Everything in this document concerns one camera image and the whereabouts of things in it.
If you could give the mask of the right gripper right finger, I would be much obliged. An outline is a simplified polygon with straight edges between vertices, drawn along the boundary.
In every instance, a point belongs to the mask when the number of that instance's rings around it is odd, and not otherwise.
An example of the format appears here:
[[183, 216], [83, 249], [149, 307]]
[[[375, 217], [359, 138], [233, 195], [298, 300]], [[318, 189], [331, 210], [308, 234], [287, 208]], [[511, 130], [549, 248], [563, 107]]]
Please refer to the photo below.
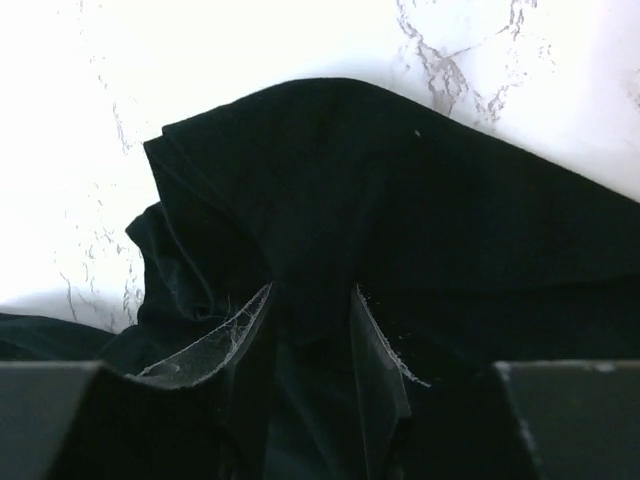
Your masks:
[[351, 290], [350, 328], [362, 410], [411, 415], [411, 403], [405, 388], [405, 381], [412, 380], [411, 372], [390, 347], [359, 286]]

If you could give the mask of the black t shirt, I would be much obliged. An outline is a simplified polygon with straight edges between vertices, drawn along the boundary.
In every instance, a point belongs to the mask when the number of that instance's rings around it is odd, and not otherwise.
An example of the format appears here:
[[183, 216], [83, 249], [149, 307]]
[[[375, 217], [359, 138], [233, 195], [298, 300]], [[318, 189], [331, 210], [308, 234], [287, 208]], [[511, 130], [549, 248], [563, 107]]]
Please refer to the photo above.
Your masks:
[[[305, 79], [164, 127], [118, 334], [1, 318], [5, 479], [635, 479], [639, 206], [380, 87]], [[146, 367], [272, 284], [251, 348]], [[411, 372], [363, 411], [359, 286]]]

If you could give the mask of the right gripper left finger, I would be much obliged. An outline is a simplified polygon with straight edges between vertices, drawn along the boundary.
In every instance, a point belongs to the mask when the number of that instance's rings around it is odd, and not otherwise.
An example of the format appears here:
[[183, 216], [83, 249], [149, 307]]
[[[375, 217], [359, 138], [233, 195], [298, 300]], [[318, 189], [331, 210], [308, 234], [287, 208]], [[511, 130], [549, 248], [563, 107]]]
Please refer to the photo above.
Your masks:
[[232, 318], [162, 361], [126, 378], [163, 390], [191, 388], [237, 363], [265, 323], [273, 285], [262, 287]]

